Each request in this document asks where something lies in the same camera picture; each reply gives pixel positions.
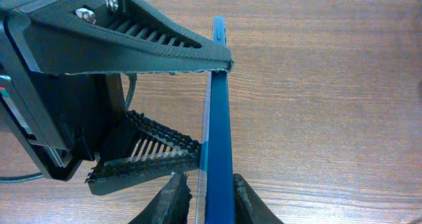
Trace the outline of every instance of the screw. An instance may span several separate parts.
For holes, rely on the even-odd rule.
[[[79,18],[84,19],[91,24],[95,24],[95,22],[97,21],[95,19],[94,12],[91,11],[91,10],[88,10],[88,9],[85,9],[85,8],[79,8],[75,11],[75,13]]]
[[[119,8],[119,2],[117,0],[104,0],[104,1],[105,1],[106,5],[107,5],[107,8],[109,10],[111,10],[112,12],[114,12],[114,13]]]

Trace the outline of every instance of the black object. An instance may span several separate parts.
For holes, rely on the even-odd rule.
[[[233,175],[233,183],[235,187],[236,223],[283,224],[240,174]]]
[[[96,195],[199,167],[198,141],[135,111],[127,112],[106,141],[100,162],[86,180]]]
[[[187,176],[176,173],[147,207],[130,224],[184,224],[187,221],[191,189]]]
[[[42,173],[8,179],[67,181],[82,160],[96,160],[86,182],[104,195],[197,169],[198,141],[127,109],[136,73],[211,71],[208,184],[228,185],[210,189],[215,196],[206,210],[219,215],[227,207],[222,217],[232,223],[234,205],[242,223],[279,223],[274,216],[258,220],[271,212],[236,175],[233,204],[227,90],[233,61],[224,20],[216,22],[213,42],[143,0],[0,0],[0,115]],[[126,102],[120,73],[130,76]],[[133,223],[186,222],[192,198],[186,179],[174,175]],[[219,194],[229,196],[226,206],[214,202]]]
[[[69,180],[82,160],[112,152],[107,134],[126,113],[116,72],[232,68],[228,48],[143,0],[117,2],[111,11],[104,0],[0,0],[1,114],[46,178]]]
[[[26,182],[26,181],[32,181],[34,179],[43,178],[43,177],[44,176],[41,173],[34,173],[31,175],[21,175],[18,177],[0,177],[0,184]]]

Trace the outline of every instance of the wooden table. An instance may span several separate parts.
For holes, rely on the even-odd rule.
[[[422,218],[421,0],[146,1],[208,38],[226,18],[233,169],[285,223]],[[204,87],[205,74],[139,76],[132,108],[199,139]],[[37,171],[13,135],[0,146],[1,175]],[[0,185],[0,222],[126,223],[167,181],[93,196],[93,165]]]

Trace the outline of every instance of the blue ruler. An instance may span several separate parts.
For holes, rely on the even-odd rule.
[[[226,46],[223,17],[214,17],[212,37]],[[205,223],[235,223],[227,73],[212,72],[210,82]]]

